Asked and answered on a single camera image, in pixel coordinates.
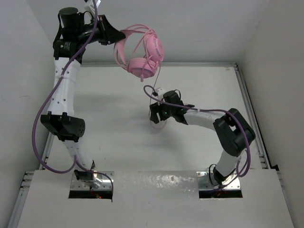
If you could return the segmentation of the pink headphones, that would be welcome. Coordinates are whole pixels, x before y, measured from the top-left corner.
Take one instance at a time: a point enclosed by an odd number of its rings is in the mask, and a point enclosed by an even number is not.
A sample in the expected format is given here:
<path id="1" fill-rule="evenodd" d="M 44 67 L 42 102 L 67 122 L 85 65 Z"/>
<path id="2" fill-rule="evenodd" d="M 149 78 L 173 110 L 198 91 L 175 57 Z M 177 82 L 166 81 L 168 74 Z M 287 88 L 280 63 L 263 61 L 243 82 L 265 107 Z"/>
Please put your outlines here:
<path id="1" fill-rule="evenodd" d="M 116 63 L 128 73 L 139 78 L 141 82 L 153 77 L 164 59 L 164 47 L 155 30 L 144 24 L 133 24 L 121 31 L 125 34 L 125 39 L 114 44 L 113 52 Z M 142 37 L 134 47 L 130 58 L 126 59 L 125 44 L 132 34 L 141 34 Z M 143 45 L 144 55 L 134 57 L 140 45 Z"/>

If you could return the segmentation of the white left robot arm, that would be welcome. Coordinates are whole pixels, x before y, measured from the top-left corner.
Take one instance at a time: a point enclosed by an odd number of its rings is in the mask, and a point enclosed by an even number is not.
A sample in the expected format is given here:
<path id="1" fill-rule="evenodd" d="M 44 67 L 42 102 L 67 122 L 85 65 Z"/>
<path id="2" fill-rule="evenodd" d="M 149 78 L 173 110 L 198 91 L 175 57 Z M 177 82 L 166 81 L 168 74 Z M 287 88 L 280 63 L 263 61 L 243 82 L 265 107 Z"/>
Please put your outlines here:
<path id="1" fill-rule="evenodd" d="M 87 44 L 98 42 L 110 45 L 125 38 L 105 15 L 91 13 L 91 22 L 77 8 L 63 8 L 58 13 L 59 28 L 53 41 L 55 81 L 44 105 L 47 114 L 38 113 L 35 122 L 41 122 L 48 131 L 66 146 L 73 159 L 72 170 L 78 180 L 94 182 L 100 175 L 94 170 L 94 161 L 80 150 L 80 138 L 85 133 L 84 119 L 75 117 L 74 94 L 76 76 L 81 67 Z"/>

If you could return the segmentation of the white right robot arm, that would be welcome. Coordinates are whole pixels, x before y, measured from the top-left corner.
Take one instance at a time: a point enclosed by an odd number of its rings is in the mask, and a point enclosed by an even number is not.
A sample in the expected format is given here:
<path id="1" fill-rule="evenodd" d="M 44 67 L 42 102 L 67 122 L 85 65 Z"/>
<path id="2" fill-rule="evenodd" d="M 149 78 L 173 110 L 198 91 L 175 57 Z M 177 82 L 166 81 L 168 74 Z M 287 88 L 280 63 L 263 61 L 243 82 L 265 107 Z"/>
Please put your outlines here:
<path id="1" fill-rule="evenodd" d="M 179 90 L 166 91 L 161 87 L 152 89 L 149 97 L 155 100 L 149 106 L 150 121 L 154 124 L 173 118 L 181 124 L 200 126 L 216 132 L 223 152 L 213 168 L 213 178 L 210 179 L 212 185 L 221 185 L 234 172 L 239 177 L 246 175 L 251 163 L 249 146 L 256 135 L 237 109 L 224 110 L 223 116 L 219 116 L 218 109 L 202 110 L 184 104 Z"/>

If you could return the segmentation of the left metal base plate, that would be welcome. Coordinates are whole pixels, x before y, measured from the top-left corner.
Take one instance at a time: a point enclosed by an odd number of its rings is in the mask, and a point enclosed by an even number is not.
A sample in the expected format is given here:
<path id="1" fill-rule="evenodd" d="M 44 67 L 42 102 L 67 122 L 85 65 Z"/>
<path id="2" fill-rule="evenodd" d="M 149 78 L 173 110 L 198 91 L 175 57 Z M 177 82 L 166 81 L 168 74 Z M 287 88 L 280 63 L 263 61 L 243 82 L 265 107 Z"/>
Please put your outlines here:
<path id="1" fill-rule="evenodd" d="M 74 171 L 70 184 L 70 190 L 111 190 L 112 185 L 108 177 L 85 171 Z"/>

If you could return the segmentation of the metal base plate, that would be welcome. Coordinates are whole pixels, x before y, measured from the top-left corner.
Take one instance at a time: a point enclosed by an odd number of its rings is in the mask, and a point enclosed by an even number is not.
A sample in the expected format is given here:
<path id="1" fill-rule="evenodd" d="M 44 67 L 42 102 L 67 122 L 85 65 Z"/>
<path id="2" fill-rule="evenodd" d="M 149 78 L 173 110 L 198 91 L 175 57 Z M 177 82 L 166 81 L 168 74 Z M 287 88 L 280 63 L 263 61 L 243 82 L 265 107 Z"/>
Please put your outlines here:
<path id="1" fill-rule="evenodd" d="M 198 171 L 197 182 L 199 190 L 209 191 L 218 188 L 221 188 L 222 190 L 241 190 L 240 180 L 236 172 L 222 181 L 221 185 L 216 182 L 213 176 L 213 171 Z"/>
<path id="2" fill-rule="evenodd" d="M 74 171 L 70 184 L 70 190 L 111 190 L 112 185 L 108 177 L 85 171 Z"/>

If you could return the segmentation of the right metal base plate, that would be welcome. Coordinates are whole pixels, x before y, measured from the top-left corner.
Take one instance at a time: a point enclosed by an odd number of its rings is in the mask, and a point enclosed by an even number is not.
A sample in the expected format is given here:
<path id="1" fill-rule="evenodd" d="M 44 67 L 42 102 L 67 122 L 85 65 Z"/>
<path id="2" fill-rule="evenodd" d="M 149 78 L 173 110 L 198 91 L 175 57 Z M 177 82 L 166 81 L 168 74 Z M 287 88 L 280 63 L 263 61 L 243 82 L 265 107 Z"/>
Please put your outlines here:
<path id="1" fill-rule="evenodd" d="M 198 171 L 197 182 L 199 190 L 209 191 L 218 188 L 221 188 L 222 190 L 241 190 L 240 180 L 236 172 L 222 181 L 221 185 L 216 182 L 213 176 L 213 171 Z"/>

